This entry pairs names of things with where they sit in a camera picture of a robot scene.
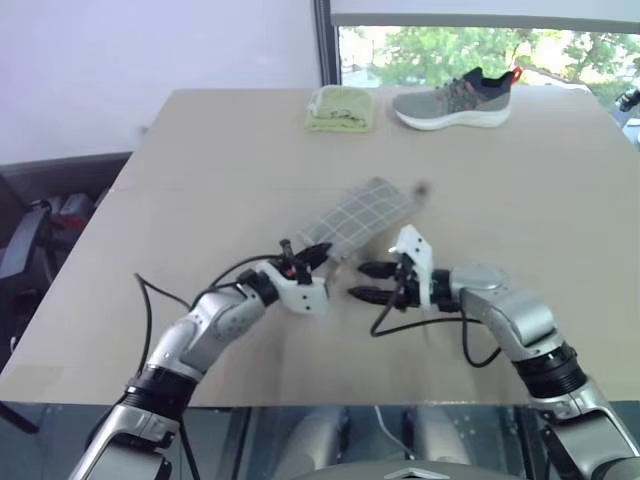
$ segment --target red object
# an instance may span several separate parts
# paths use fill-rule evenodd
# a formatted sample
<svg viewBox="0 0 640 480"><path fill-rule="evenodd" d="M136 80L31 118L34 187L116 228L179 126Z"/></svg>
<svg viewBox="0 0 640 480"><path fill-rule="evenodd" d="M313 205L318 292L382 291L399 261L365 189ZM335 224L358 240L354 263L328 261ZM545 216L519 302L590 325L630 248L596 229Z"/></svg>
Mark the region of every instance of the red object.
<svg viewBox="0 0 640 480"><path fill-rule="evenodd" d="M522 68L516 67L513 70L511 70L511 73L513 73L513 80L511 80L511 84L513 85L518 80L520 80L520 77L522 76Z"/></svg>

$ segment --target tree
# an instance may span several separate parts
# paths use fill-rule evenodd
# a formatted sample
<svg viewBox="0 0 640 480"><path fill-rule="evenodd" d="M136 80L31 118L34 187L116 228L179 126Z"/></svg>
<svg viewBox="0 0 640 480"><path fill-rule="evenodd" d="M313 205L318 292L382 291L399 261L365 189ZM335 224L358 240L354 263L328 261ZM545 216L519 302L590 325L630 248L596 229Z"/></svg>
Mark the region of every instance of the tree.
<svg viewBox="0 0 640 480"><path fill-rule="evenodd" d="M564 52L575 60L567 65L567 78L576 83L587 69L601 75L615 74L626 58L640 53L640 45L621 33L574 32Z"/></svg>
<svg viewBox="0 0 640 480"><path fill-rule="evenodd" d="M539 34L530 29L404 27L387 35L374 69L383 85L438 85L482 66L501 75L520 46Z"/></svg>

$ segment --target table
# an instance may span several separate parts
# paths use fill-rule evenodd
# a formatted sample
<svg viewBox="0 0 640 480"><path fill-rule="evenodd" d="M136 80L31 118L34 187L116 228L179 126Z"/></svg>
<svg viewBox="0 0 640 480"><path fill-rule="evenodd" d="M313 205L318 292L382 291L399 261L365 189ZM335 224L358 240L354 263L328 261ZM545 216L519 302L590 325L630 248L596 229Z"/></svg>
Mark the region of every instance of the table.
<svg viewBox="0 0 640 480"><path fill-rule="evenodd" d="M418 132L378 90L369 134L308 133L308 90L185 90L168 100L63 266L0 377L0 399L110 403L135 371L144 309L133 272L193 297L226 266L277 251L372 176L430 182L412 222L437 266L502 266L537 290L613 400L640 398L638 157L581 91L519 87L497 129ZM363 258L384 258L393 231ZM192 405L319 405L526 400L505 358L469 368L460 327L368 336L378 307L344 294L330 315L279 306L232 345ZM183 312L153 296L153 342ZM394 313L387 321L416 319ZM493 348L480 332L471 348Z"/></svg>

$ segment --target tabletop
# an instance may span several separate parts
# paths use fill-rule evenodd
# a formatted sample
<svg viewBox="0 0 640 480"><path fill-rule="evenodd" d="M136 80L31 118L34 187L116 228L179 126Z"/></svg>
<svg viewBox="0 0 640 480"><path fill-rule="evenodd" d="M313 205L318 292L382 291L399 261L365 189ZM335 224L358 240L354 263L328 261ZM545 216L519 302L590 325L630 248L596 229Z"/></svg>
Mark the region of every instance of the tabletop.
<svg viewBox="0 0 640 480"><path fill-rule="evenodd" d="M500 128L419 132L389 111L397 92L375 91L367 134L306 132L309 90L175 92L32 319L0 376L0 399L113 402L144 337L134 272L193 298L237 260L277 252L278 240L373 176L405 191L428 182L428 201L406 223L432 244L436 266L501 266L547 301L611 399L640 398L638 158L606 112L582 91L518 87ZM387 258L401 225L359 258ZM210 370L192 405L526 400L503 356L482 370L466 365L459 326L369 337L379 307L344 293L362 282L353 261L332 285L325 317L272 306ZM156 342L184 312L156 295L152 303ZM479 358L494 344L474 331Z"/></svg>

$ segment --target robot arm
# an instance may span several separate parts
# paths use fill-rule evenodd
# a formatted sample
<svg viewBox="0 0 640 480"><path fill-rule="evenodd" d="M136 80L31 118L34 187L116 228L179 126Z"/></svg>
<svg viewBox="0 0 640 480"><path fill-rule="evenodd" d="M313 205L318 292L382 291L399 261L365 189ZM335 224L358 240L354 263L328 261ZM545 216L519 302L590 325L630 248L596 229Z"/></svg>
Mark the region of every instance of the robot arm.
<svg viewBox="0 0 640 480"><path fill-rule="evenodd" d="M434 271L431 247L412 226L400 231L390 252L397 264L370 262L360 270L404 282L397 308L462 310L486 325L527 387L531 406L546 421L543 439L563 479L640 479L638 446L594 380L582 371L553 313L535 293L512 287L503 272L487 266ZM350 292L376 304L385 304L391 296L375 287Z"/></svg>
<svg viewBox="0 0 640 480"><path fill-rule="evenodd" d="M196 386L225 348L277 300L296 313L323 312L328 305L324 280L310 271L326 260L330 245L310 247L295 257L288 244L283 247L280 261L262 262L241 274L234 287L200 296L164 333L70 480L168 479L171 465L156 450L171 444Z"/></svg>

